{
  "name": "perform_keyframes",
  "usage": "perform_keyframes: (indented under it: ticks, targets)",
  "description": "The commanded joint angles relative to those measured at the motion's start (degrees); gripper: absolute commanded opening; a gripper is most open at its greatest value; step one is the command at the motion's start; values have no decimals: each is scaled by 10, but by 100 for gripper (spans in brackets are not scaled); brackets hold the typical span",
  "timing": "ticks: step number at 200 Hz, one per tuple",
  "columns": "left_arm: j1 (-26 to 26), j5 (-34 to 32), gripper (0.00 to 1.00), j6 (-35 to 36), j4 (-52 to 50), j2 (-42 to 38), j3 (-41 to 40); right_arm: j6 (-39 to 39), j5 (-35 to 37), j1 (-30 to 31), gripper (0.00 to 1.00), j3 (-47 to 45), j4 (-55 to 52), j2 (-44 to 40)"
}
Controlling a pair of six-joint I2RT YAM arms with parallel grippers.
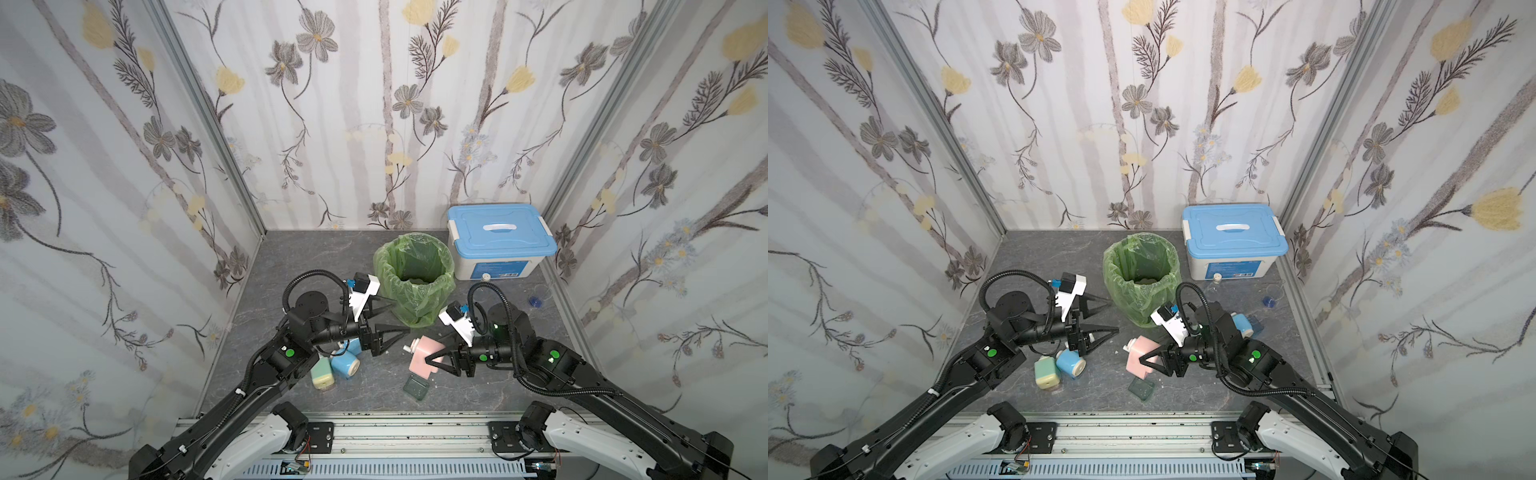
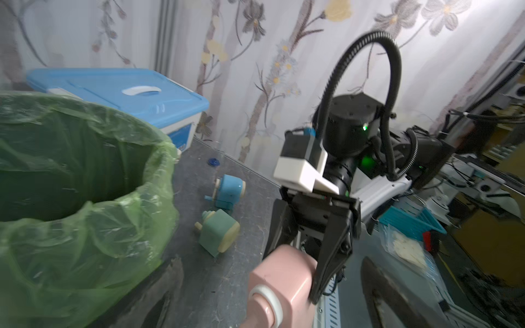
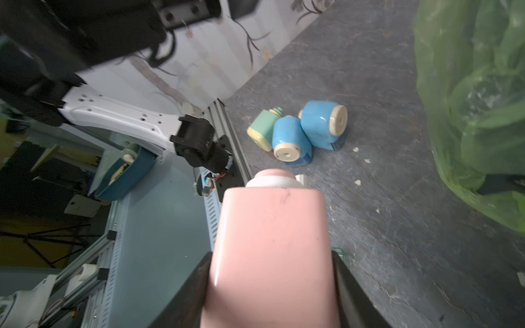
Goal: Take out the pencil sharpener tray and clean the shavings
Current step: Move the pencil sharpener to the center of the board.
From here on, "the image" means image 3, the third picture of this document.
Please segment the green yellow sharpener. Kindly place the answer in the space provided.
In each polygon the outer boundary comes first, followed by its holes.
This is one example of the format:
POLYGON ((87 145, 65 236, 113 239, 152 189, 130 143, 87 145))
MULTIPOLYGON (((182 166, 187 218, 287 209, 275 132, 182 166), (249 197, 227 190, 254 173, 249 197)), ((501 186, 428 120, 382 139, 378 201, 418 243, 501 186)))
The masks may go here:
POLYGON ((247 129, 247 135, 265 152, 273 150, 273 127, 281 117, 283 117, 283 110, 280 107, 264 109, 247 129))

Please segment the pink pencil sharpener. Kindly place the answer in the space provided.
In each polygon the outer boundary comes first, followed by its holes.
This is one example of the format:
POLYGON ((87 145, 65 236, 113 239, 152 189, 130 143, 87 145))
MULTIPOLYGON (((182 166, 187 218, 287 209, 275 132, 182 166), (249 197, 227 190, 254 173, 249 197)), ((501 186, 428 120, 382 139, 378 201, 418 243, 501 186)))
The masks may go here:
POLYGON ((202 327, 339 327, 325 199, 266 169, 224 194, 202 327))

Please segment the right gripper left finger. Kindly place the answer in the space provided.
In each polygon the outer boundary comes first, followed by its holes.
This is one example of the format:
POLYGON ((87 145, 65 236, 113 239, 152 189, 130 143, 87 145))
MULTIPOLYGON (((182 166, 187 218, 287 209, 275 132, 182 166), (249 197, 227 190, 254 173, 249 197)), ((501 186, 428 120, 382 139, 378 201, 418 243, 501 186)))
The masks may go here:
POLYGON ((207 252, 149 328, 199 327, 213 253, 207 252))

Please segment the clear green shavings tray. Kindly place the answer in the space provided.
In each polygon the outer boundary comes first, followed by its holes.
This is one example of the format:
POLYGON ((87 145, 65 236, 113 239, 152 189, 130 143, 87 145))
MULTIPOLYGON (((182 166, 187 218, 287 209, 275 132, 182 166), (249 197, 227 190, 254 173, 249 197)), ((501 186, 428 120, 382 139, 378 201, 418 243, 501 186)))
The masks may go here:
POLYGON ((348 265, 348 255, 343 249, 340 247, 333 247, 332 251, 335 252, 346 265, 348 265))

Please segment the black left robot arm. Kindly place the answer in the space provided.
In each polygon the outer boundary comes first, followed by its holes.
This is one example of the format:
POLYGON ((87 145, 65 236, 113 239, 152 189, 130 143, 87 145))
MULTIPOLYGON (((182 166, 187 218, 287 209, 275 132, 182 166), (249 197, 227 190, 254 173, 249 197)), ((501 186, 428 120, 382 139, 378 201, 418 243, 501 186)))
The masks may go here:
POLYGON ((221 176, 233 162, 197 106, 157 75, 175 31, 218 1, 2 1, 1 102, 54 127, 93 127, 221 176))

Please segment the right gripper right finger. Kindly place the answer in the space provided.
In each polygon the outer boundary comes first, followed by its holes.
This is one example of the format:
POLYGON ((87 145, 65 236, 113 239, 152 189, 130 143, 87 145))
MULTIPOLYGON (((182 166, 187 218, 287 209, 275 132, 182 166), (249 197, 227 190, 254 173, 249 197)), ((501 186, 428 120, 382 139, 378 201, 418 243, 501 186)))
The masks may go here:
POLYGON ((373 305, 347 265, 332 251, 340 326, 345 328, 391 328, 373 305))

